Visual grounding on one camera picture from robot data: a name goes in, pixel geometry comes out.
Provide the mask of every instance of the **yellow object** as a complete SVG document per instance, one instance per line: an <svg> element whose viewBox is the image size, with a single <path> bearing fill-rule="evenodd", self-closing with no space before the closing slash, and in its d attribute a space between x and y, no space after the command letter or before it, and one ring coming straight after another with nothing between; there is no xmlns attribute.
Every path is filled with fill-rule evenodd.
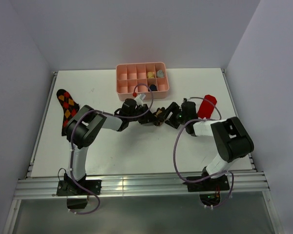
<svg viewBox="0 0 293 234"><path fill-rule="evenodd" d="M154 73L153 72L148 72L146 77L147 78L154 78Z"/></svg>

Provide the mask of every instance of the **black mounting bracket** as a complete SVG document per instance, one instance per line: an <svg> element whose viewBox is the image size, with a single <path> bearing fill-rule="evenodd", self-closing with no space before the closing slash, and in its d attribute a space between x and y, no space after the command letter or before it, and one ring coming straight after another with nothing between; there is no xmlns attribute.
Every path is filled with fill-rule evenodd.
<svg viewBox="0 0 293 234"><path fill-rule="evenodd" d="M187 180L198 180L201 178L204 178L206 175L202 176L188 176ZM216 179L207 179L202 182L198 183L186 183L188 187L188 192L213 192L216 191L217 186L219 186L219 189L221 191L227 191L230 189L228 178L226 175L222 175L221 177L218 177Z"/></svg>
<svg viewBox="0 0 293 234"><path fill-rule="evenodd" d="M101 180L85 180L83 187L90 190L96 195L100 195L101 192ZM76 195L90 195L84 190L79 190L78 193L76 190L71 189L71 184L65 180L60 180L57 188L57 196L76 196Z"/></svg>

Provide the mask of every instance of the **blue object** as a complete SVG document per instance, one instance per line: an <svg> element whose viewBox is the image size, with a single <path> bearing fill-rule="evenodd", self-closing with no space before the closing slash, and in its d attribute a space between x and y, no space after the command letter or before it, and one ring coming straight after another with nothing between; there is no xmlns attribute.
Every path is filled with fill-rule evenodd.
<svg viewBox="0 0 293 234"><path fill-rule="evenodd" d="M150 90L151 90L152 92L157 91L157 87L156 87L156 85L155 85L155 84L150 85Z"/></svg>
<svg viewBox="0 0 293 234"><path fill-rule="evenodd" d="M156 77L160 77L160 78L164 77L164 72L162 70L158 70L156 72Z"/></svg>

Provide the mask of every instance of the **white wall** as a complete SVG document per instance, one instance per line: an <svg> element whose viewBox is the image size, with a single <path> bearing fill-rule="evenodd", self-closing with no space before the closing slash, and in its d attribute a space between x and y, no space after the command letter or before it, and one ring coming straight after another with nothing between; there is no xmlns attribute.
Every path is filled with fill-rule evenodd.
<svg viewBox="0 0 293 234"><path fill-rule="evenodd" d="M23 178L42 118L51 72L8 0L0 0L0 233Z"/></svg>
<svg viewBox="0 0 293 234"><path fill-rule="evenodd" d="M11 0L54 70L223 67L259 0Z"/></svg>
<svg viewBox="0 0 293 234"><path fill-rule="evenodd" d="M261 0L227 70L285 231L293 233L293 0Z"/></svg>

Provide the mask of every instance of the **metal frame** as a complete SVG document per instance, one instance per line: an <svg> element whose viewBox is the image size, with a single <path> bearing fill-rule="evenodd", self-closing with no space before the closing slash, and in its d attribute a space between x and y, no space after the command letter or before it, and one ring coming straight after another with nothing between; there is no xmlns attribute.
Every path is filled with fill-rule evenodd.
<svg viewBox="0 0 293 234"><path fill-rule="evenodd" d="M184 173L183 176L197 176L201 173ZM233 192L269 191L263 172L234 173ZM88 180L102 180L100 197L114 196L153 196L187 195L187 186L175 174L128 175L128 176L88 176ZM14 199L66 199L85 198L87 196L56 196L58 178L28 178L20 180L16 186Z"/></svg>
<svg viewBox="0 0 293 234"><path fill-rule="evenodd" d="M54 89L54 85L55 85L55 81L57 79L57 76L58 76L58 72L54 72L51 87L50 87L50 91L49 91L49 95L48 95L48 99L47 99L47 103L46 103L45 108L44 108L40 128L39 128L38 135L37 135L37 138L36 138L33 154L32 154L31 159L30 159L31 163L34 163L34 161L35 161L35 156L36 156L37 148L38 148L38 145L39 145L40 136L41 136L42 129L43 129L43 126L44 126L45 118L46 118L47 113L48 113L48 108L49 108L49 104L50 104L50 101L51 101L51 96L52 96L52 93L53 93L53 89Z"/></svg>
<svg viewBox="0 0 293 234"><path fill-rule="evenodd" d="M236 107L234 105L232 95L228 86L226 75L222 70L223 77L231 98L231 102L238 116ZM66 196L56 196L58 178L32 178L31 171L35 161L35 155L39 144L40 136L42 133L44 121L48 111L51 95L54 89L58 72L54 73L52 84L50 87L47 104L42 117L39 133L36 139L35 147L31 157L30 165L28 168L27 178L19 180L16 186L14 198L12 201L11 209L8 215L7 222L4 227L5 234L13 232L13 228L20 208L21 200L25 199L67 199ZM283 233L280 220L276 219L277 213L270 197L270 189L263 172L258 172L253 162L251 154L249 158L252 164L252 170L235 171L234 172L234 188L233 193L243 192L263 192L267 209L272 220L273 228L276 233ZM197 176L197 173L183 173L183 176ZM182 180L174 173L168 174L153 174L153 175L105 175L105 176L88 176L87 179L100 179L102 180L102 188L100 197L115 197L115 196L153 196L153 195L189 195L187 187L182 184ZM86 196L69 196L68 198L83 198Z"/></svg>
<svg viewBox="0 0 293 234"><path fill-rule="evenodd" d="M270 191L263 192L263 196L270 216L270 220L272 222L274 232L276 234L283 234L284 230L281 224L281 220L272 201L272 195Z"/></svg>
<svg viewBox="0 0 293 234"><path fill-rule="evenodd" d="M13 233L13 229L15 226L16 218L18 217L20 205L21 205L21 200L12 200L10 212L3 229L4 234Z"/></svg>

